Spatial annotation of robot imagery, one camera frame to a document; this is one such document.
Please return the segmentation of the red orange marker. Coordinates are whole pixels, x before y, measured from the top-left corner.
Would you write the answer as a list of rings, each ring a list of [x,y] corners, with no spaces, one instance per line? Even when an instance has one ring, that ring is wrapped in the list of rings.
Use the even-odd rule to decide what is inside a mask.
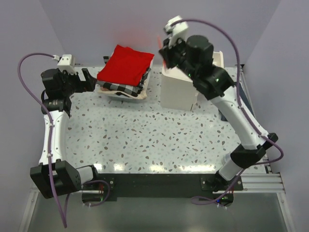
[[[167,70],[167,66],[166,66],[166,61],[165,61],[164,55],[163,55],[163,52],[164,52],[164,50],[163,50],[163,42],[162,42],[161,37],[159,35],[157,35],[157,43],[158,43],[158,48],[159,48],[159,54],[160,54],[160,56],[163,59],[163,68],[166,71]]]

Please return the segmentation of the small clear plastic cup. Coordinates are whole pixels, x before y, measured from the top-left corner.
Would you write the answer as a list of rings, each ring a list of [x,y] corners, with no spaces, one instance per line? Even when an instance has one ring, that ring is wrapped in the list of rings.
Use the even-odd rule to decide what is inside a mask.
[[[230,154],[226,154],[223,158],[222,158],[222,165],[224,165],[225,163],[229,162],[231,160]]]

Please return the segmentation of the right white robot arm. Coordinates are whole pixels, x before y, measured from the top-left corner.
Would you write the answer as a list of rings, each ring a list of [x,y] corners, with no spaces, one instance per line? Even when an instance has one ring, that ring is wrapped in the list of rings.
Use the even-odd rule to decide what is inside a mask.
[[[213,191],[225,190],[240,171],[262,159],[278,136],[261,127],[252,114],[244,115],[247,107],[237,101],[236,82],[224,68],[214,64],[213,45],[206,37],[166,38],[159,54],[167,68],[176,67],[193,81],[196,90],[218,108],[240,139],[240,145],[225,157],[222,167],[207,181]]]

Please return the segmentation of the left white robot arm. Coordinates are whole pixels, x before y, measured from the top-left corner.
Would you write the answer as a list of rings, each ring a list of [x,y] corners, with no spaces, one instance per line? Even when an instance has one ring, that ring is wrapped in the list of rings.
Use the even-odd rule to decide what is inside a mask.
[[[60,69],[48,69],[41,73],[45,87],[41,98],[44,116],[44,145],[39,164],[30,169],[30,177],[44,198],[62,196],[82,189],[96,189],[100,178],[94,165],[74,168],[66,160],[66,128],[70,119],[71,100],[74,93],[92,92],[96,78],[87,68],[82,69],[85,80],[78,74],[69,74]]]

